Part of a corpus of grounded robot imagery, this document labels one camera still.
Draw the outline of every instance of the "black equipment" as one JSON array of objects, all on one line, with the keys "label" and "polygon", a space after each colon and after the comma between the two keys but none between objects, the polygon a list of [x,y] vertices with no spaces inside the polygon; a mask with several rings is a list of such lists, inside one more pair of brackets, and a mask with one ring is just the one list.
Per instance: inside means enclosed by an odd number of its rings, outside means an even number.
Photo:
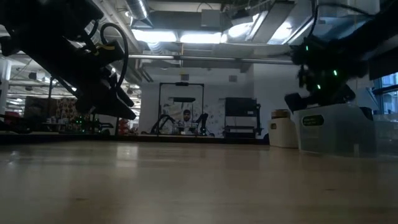
[{"label": "black equipment", "polygon": [[[152,127],[152,130],[157,130],[155,132],[151,131],[151,134],[157,134],[159,135],[159,130],[161,130],[164,126],[165,123],[163,123],[162,125],[160,125],[160,120],[162,118],[164,118],[164,114],[160,115],[161,113],[161,108],[162,105],[160,104],[160,97],[162,95],[162,86],[163,85],[174,85],[174,86],[200,86],[202,88],[201,91],[201,115],[199,116],[199,118],[194,122],[194,123],[201,123],[201,127],[200,127],[200,133],[199,135],[201,136],[206,136],[206,121],[208,118],[208,114],[203,112],[203,107],[204,107],[204,100],[205,100],[205,84],[201,84],[201,83],[187,83],[187,82],[177,82],[177,83],[160,83],[159,84],[159,103],[158,103],[158,121],[155,123],[155,125],[157,126],[157,128],[154,126]],[[179,102],[179,103],[193,103],[196,99],[192,98],[192,97],[173,97],[173,101],[174,102]]]},{"label": "black equipment", "polygon": [[152,129],[150,130],[150,134],[160,134],[160,131],[163,129],[164,125],[165,125],[168,121],[171,121],[172,124],[175,123],[175,120],[174,120],[172,117],[170,117],[170,116],[167,115],[167,114],[162,114],[162,115],[160,116],[160,118],[156,121],[156,123],[153,125]]},{"label": "black equipment", "polygon": [[[134,103],[121,89],[129,59],[126,35],[118,26],[105,24],[100,30],[102,44],[91,41],[102,17],[90,0],[0,0],[0,24],[10,35],[0,37],[2,54],[25,52],[78,98],[76,108],[83,114],[135,119],[129,108]],[[94,28],[87,34],[85,27],[91,21]],[[121,34],[124,50],[116,40],[104,38],[107,27]],[[78,49],[70,41],[84,42],[85,46]],[[121,78],[117,80],[106,66],[122,59]]]},{"label": "black equipment", "polygon": [[[319,7],[342,7],[358,12],[367,21],[352,34],[331,41],[321,40],[312,35],[318,19]],[[321,3],[313,10],[313,25],[310,35],[302,45],[293,48],[292,61],[301,65],[298,73],[300,87],[309,92],[308,98],[297,98],[297,95],[287,95],[285,99],[289,108],[306,108],[307,105],[332,105],[346,101],[345,95],[352,97],[346,82],[352,78],[362,78],[368,73],[369,53],[378,45],[398,34],[396,14],[398,1],[391,1],[390,6],[376,15],[370,15],[360,9],[337,3]],[[388,74],[370,74],[370,79],[380,78]]]},{"label": "black equipment", "polygon": [[[224,136],[225,138],[256,138],[261,135],[263,128],[260,122],[261,105],[257,104],[255,98],[225,98],[225,119]],[[234,126],[226,125],[227,117],[252,117],[256,118],[256,127],[254,126]],[[239,130],[248,130],[250,132],[238,132]]]}]

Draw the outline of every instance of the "white wall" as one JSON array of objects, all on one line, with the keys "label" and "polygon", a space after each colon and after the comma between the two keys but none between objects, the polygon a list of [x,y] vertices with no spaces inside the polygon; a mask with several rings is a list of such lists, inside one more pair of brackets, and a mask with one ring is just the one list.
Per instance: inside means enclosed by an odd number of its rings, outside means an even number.
[{"label": "white wall", "polygon": [[[157,121],[159,84],[150,83],[141,86],[141,114],[139,132],[149,132]],[[169,97],[194,97],[201,104],[201,91],[197,87],[163,86],[161,103]],[[224,98],[253,97],[252,88],[246,85],[205,85],[205,113],[209,114],[207,128],[216,137],[221,138],[220,128],[224,127]]]},{"label": "white wall", "polygon": [[268,133],[272,111],[288,109],[286,94],[308,95],[305,89],[299,88],[298,71],[295,65],[254,65],[254,97],[261,104],[261,126],[265,129],[261,137]]},{"label": "white wall", "polygon": [[246,81],[246,74],[234,68],[146,68],[147,73],[155,82],[180,82],[180,74],[189,74],[190,83],[204,83],[209,85],[229,85],[229,76],[236,75],[237,83]]}]

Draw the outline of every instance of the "wooden table surface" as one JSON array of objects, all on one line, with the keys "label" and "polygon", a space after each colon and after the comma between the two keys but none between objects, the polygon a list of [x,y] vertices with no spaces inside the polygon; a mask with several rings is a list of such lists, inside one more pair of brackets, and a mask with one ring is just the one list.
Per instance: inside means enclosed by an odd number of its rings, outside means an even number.
[{"label": "wooden table surface", "polygon": [[398,162],[223,144],[1,146],[0,223],[398,223]]}]

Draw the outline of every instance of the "black cable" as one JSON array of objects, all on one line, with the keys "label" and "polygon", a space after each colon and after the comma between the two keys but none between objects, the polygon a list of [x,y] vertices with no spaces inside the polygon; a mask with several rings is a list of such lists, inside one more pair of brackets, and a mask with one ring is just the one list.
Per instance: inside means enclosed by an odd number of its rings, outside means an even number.
[{"label": "black cable", "polygon": [[96,21],[94,22],[93,29],[91,30],[90,34],[88,34],[88,36],[89,36],[90,38],[92,38],[92,37],[95,35],[95,33],[97,32],[98,25],[99,25],[99,22],[98,22],[98,20],[96,20]]},{"label": "black cable", "polygon": [[127,42],[126,34],[123,32],[123,30],[119,26],[117,26],[116,24],[113,24],[113,23],[106,23],[106,24],[104,24],[101,27],[101,30],[99,32],[99,34],[101,36],[101,41],[102,41],[102,43],[104,45],[108,43],[108,41],[104,37],[104,30],[107,27],[115,28],[120,33],[120,35],[121,35],[121,37],[123,39],[123,45],[124,45],[123,67],[122,67],[122,71],[121,71],[121,74],[120,74],[120,79],[118,81],[118,84],[116,85],[116,88],[119,88],[123,84],[124,77],[126,76],[126,72],[127,72],[127,66],[128,66],[128,63],[129,63],[129,44]]},{"label": "black cable", "polygon": [[310,33],[309,33],[308,36],[312,35],[312,33],[313,33],[314,29],[315,29],[315,26],[317,24],[319,7],[320,6],[340,7],[340,8],[343,8],[343,9],[349,9],[351,11],[358,12],[358,13],[363,14],[363,15],[368,16],[368,17],[374,17],[374,15],[369,14],[368,12],[366,12],[366,11],[364,11],[362,9],[358,9],[357,7],[349,6],[349,5],[346,5],[346,4],[321,3],[321,4],[318,4],[317,7],[315,8],[315,11],[314,11],[314,14],[313,14],[313,24],[312,24],[312,27],[311,27],[311,30],[310,30]]},{"label": "black cable", "polygon": [[212,7],[210,4],[208,4],[207,2],[201,2],[201,3],[199,4],[199,6],[197,7],[197,12],[199,11],[199,7],[200,7],[202,4],[206,4],[206,5],[208,5],[208,6],[210,7],[210,9],[213,9],[213,7]]}]

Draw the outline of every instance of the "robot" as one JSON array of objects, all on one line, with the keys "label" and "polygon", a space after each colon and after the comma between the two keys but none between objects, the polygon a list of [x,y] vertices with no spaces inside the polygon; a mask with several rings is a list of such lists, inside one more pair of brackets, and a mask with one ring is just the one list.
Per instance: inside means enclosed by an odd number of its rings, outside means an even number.
[{"label": "robot", "polygon": [[[89,0],[0,0],[0,24],[10,34],[0,38],[2,54],[25,52],[77,97],[76,108],[83,114],[135,119],[130,110],[134,103],[121,88],[129,56],[126,35],[115,24],[105,24],[102,44],[91,41],[103,16]],[[91,21],[95,26],[87,34],[85,27]],[[124,50],[116,40],[104,38],[108,27],[119,31]],[[85,46],[76,48],[70,41]],[[119,80],[107,68],[117,60],[124,61]]]},{"label": "robot", "polygon": [[[369,17],[370,20],[352,34],[331,41],[321,40],[312,35],[318,9],[322,6],[343,7]],[[355,99],[354,92],[346,82],[353,78],[362,78],[368,72],[368,53],[379,44],[398,34],[395,18],[398,1],[376,15],[370,15],[360,9],[336,3],[319,4],[314,11],[314,23],[310,35],[304,42],[293,47],[292,61],[300,65],[298,73],[300,87],[305,87],[309,97],[301,98],[298,93],[285,96],[290,110],[297,111],[308,105],[328,106],[345,103]]]}]

